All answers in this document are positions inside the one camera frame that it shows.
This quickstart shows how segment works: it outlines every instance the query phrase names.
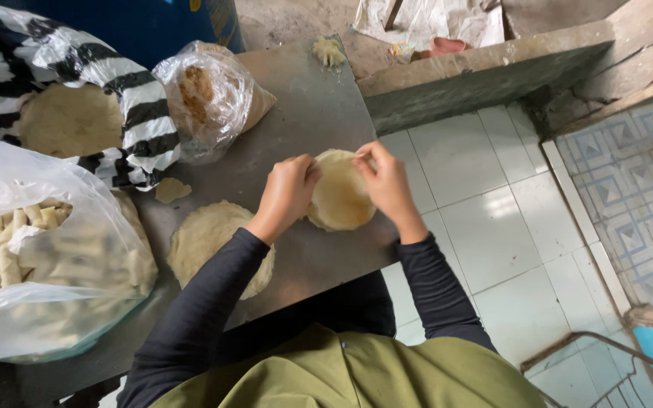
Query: woman's right hand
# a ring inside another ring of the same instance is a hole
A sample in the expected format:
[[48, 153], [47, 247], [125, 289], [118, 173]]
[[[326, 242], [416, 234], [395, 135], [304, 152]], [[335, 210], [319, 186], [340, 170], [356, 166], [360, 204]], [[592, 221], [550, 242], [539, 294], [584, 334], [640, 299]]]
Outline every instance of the woman's right hand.
[[[379, 142], [367, 143], [356, 153], [364, 156], [353, 159], [352, 164], [364, 179], [369, 198], [397, 227], [400, 241], [412, 244], [424, 240], [427, 227], [412, 200], [404, 163]], [[368, 164], [369, 157], [374, 158], [376, 170]]]

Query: concrete wall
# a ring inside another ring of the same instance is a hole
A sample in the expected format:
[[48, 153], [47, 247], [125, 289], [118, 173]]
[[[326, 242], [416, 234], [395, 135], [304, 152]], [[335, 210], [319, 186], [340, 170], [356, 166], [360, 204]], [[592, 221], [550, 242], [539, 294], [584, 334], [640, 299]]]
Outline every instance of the concrete wall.
[[613, 38], [599, 21], [388, 68], [357, 84], [377, 134], [390, 134], [566, 81]]
[[603, 20], [626, 0], [501, 0], [507, 29], [520, 39]]
[[606, 22], [616, 42], [584, 80], [568, 89], [551, 85], [539, 102], [531, 95], [550, 133], [576, 131], [653, 98], [653, 0], [629, 0]]

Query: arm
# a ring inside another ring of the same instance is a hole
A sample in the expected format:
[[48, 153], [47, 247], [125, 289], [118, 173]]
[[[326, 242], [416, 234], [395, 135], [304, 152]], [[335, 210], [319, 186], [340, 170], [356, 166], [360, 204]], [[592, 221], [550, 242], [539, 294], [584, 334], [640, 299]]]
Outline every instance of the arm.
[[321, 173], [309, 155], [274, 165], [258, 212], [186, 285], [135, 353], [118, 406], [149, 406], [204, 373], [210, 353], [271, 244], [304, 215]]
[[354, 166], [364, 178], [369, 197], [400, 233], [398, 255], [426, 338], [457, 337], [495, 351], [465, 291], [419, 215], [404, 164], [379, 143], [357, 154], [374, 158], [376, 169], [362, 159]]
[[200, 268], [135, 353], [118, 406], [148, 406], [206, 371], [212, 346], [269, 249], [239, 228]]

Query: hand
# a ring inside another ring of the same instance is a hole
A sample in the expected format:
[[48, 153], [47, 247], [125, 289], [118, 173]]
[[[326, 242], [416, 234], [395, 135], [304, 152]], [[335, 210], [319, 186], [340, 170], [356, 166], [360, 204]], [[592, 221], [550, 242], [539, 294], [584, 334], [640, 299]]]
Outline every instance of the hand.
[[310, 155], [274, 164], [258, 211], [246, 229], [268, 246], [273, 244], [291, 224], [306, 214], [314, 184], [321, 177], [322, 172]]
[[[352, 164], [364, 179], [369, 198], [400, 232], [403, 244], [418, 243], [427, 237], [427, 227], [417, 211], [404, 163], [392, 156], [382, 143], [367, 143], [356, 151], [362, 158], [352, 160]], [[376, 171], [368, 164], [374, 158]]]

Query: metal tabletop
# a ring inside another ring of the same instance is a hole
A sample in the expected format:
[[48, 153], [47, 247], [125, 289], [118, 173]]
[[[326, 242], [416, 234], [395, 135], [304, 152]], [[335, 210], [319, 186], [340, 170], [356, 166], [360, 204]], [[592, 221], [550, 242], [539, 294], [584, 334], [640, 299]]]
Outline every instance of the metal tabletop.
[[[17, 366], [28, 406], [62, 398], [130, 368], [134, 352], [180, 292], [166, 256], [170, 236], [190, 211], [226, 199], [255, 213], [275, 162], [302, 153], [316, 156], [329, 148], [354, 151], [376, 140], [349, 64], [342, 64], [340, 73], [321, 66], [311, 55], [314, 41], [237, 55], [256, 81], [277, 97], [277, 104], [240, 135], [220, 161], [178, 163], [168, 170], [167, 176], [192, 186], [186, 198], [163, 204], [154, 192], [133, 196], [158, 263], [155, 288], [86, 353]], [[237, 304], [226, 329], [394, 263], [392, 244], [397, 238], [394, 226], [379, 211], [351, 232], [326, 232], [306, 218], [297, 221], [276, 242], [271, 282], [257, 296]]]

